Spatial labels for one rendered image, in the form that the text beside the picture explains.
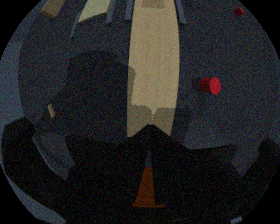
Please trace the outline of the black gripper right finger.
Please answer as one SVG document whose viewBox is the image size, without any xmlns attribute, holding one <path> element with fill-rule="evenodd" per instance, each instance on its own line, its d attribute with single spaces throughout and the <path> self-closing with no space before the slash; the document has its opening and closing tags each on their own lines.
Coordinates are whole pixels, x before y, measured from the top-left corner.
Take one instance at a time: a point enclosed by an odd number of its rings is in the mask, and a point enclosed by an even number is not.
<svg viewBox="0 0 280 224">
<path fill-rule="evenodd" d="M 167 133 L 152 125 L 151 144 L 153 194 L 156 205 L 167 204 L 168 196 L 175 192 L 195 169 L 214 167 L 232 161 L 236 156 L 236 145 L 222 147 L 188 149 L 177 143 Z"/>
</svg>

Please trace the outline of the tan strip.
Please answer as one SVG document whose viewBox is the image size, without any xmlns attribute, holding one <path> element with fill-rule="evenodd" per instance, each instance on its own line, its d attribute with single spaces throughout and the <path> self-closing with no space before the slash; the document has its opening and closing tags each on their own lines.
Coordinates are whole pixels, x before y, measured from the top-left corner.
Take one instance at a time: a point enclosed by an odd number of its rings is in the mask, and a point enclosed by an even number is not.
<svg viewBox="0 0 280 224">
<path fill-rule="evenodd" d="M 180 68 L 175 0 L 135 0 L 128 57 L 127 137 L 145 125 L 171 136 Z"/>
</svg>

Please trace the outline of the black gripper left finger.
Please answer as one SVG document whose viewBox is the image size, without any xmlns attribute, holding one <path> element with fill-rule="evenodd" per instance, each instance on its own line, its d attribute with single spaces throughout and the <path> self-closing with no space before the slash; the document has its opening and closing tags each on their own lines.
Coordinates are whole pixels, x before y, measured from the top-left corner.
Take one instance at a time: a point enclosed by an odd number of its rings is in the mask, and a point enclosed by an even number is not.
<svg viewBox="0 0 280 224">
<path fill-rule="evenodd" d="M 151 133 L 152 125 L 148 124 L 127 141 L 121 141 L 117 145 L 79 135 L 68 135 L 65 137 L 65 144 L 75 164 L 83 164 L 109 175 L 125 177 L 128 196 L 132 196 L 132 204 L 135 204 L 140 181 L 143 179 Z"/>
</svg>

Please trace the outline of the red cylinder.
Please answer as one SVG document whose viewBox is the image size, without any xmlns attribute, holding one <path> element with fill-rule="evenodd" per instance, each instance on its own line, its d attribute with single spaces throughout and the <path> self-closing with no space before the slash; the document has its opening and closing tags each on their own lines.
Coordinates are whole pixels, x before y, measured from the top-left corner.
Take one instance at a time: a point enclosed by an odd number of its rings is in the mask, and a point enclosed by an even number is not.
<svg viewBox="0 0 280 224">
<path fill-rule="evenodd" d="M 241 16 L 244 14 L 244 11 L 242 11 L 240 7 L 238 7 L 237 10 L 234 10 L 233 12 L 236 14 L 236 16 Z"/>
<path fill-rule="evenodd" d="M 218 91 L 220 91 L 221 84 L 220 80 L 217 79 L 217 77 L 205 77 L 205 79 L 201 79 L 199 81 L 199 88 L 201 89 L 201 92 L 208 92 L 208 93 L 214 93 L 214 95 L 218 95 Z"/>
</svg>

